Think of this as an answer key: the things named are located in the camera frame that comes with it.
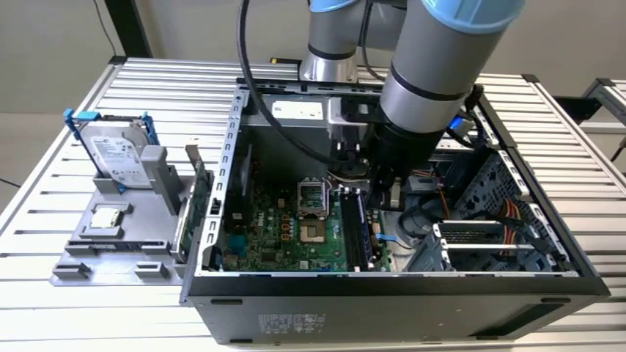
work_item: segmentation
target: slotted aluminum surface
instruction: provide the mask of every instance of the slotted aluminum surface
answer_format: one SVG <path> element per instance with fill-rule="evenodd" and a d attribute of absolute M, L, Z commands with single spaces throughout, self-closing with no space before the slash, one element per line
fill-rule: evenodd
<path fill-rule="evenodd" d="M 259 78 L 298 76 L 294 65 L 255 65 L 254 74 Z M 199 145 L 207 168 L 214 169 L 234 78 L 239 75 L 234 63 L 130 59 L 124 65 L 108 67 L 79 110 L 136 115 L 150 111 L 159 139 L 168 147 L 168 161 L 179 172 L 191 172 L 182 149 L 190 142 Z M 361 75 L 366 78 L 367 73 L 362 71 Z M 615 176 L 602 158 L 585 154 L 590 146 L 577 129 L 571 133 L 573 127 L 541 87 L 526 83 L 521 76 L 483 75 L 481 82 L 537 177 L 605 276 L 613 298 L 515 342 L 292 345 L 282 346 L 283 349 L 626 349 L 623 185 L 613 180 Z M 179 307 L 179 287 L 54 287 L 48 283 L 52 266 L 90 201 L 92 174 L 86 154 L 63 131 L 0 215 L 0 351 L 222 348 L 196 311 Z M 589 183 L 587 179 L 601 180 Z"/>

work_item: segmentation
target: motherboard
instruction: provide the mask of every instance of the motherboard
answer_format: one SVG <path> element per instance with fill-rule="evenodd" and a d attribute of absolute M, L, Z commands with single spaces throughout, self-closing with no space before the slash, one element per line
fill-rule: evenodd
<path fill-rule="evenodd" d="M 331 185 L 304 180 L 298 188 L 255 187 L 251 208 L 251 224 L 228 231 L 226 271 L 351 271 L 342 194 Z M 387 271 L 385 243 L 367 246 L 370 257 L 379 254 L 369 270 Z"/>

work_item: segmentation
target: orange wire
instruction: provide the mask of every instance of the orange wire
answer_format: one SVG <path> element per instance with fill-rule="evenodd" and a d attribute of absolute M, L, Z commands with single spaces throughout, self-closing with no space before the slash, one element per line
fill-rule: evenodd
<path fill-rule="evenodd" d="M 505 206 L 507 207 L 507 212 L 506 212 L 506 217 L 510 216 L 511 214 L 511 208 L 509 206 L 509 199 L 505 199 L 503 201 L 503 204 L 502 204 L 502 207 L 505 208 Z M 511 231 L 509 230 L 509 227 L 505 225 L 505 240 L 503 240 L 503 244 L 509 244 L 509 242 L 511 241 Z M 502 255 L 509 255 L 509 251 L 502 251 L 501 252 Z"/>
<path fill-rule="evenodd" d="M 449 203 L 446 202 L 446 197 L 443 196 L 443 191 L 441 187 L 438 187 L 438 190 L 439 190 L 441 203 L 443 204 L 443 217 L 447 220 L 450 219 Z"/>

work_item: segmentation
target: white wall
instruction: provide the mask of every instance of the white wall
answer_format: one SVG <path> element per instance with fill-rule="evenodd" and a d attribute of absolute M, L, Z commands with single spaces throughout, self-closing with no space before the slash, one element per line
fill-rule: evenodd
<path fill-rule="evenodd" d="M 256 0 L 248 12 L 248 54 L 255 61 L 306 54 L 304 0 Z M 140 0 L 151 42 L 172 59 L 236 60 L 236 0 Z M 578 95 L 599 76 L 626 77 L 626 1 L 527 0 L 486 72 L 534 73 L 550 91 Z M 374 65 L 391 54 L 371 51 Z"/>
<path fill-rule="evenodd" d="M 78 106 L 111 56 L 91 0 L 0 0 L 0 112 Z"/>
<path fill-rule="evenodd" d="M 236 60 L 238 0 L 138 0 L 138 5 L 158 57 Z M 529 0 L 485 71 L 535 73 L 553 93 L 571 95 L 594 77 L 626 77 L 625 17 L 623 0 Z M 304 0 L 252 1 L 255 61 L 302 58 L 307 32 Z M 90 0 L 0 0 L 0 48 L 3 112 L 55 113 L 76 106 L 112 54 Z M 370 56 L 374 65 L 389 64 L 389 53 Z"/>

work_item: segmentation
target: printed label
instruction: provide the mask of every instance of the printed label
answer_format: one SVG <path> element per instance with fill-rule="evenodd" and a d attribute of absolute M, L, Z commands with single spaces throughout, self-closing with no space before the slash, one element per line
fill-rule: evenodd
<path fill-rule="evenodd" d="M 135 145 L 128 139 L 95 136 L 91 143 L 115 181 L 126 187 L 150 186 L 150 179 L 139 161 Z"/>
<path fill-rule="evenodd" d="M 259 314 L 258 322 L 263 334 L 319 334 L 325 327 L 326 314 Z"/>
<path fill-rule="evenodd" d="M 315 101 L 275 101 L 272 115 L 276 119 L 323 120 L 322 103 Z"/>

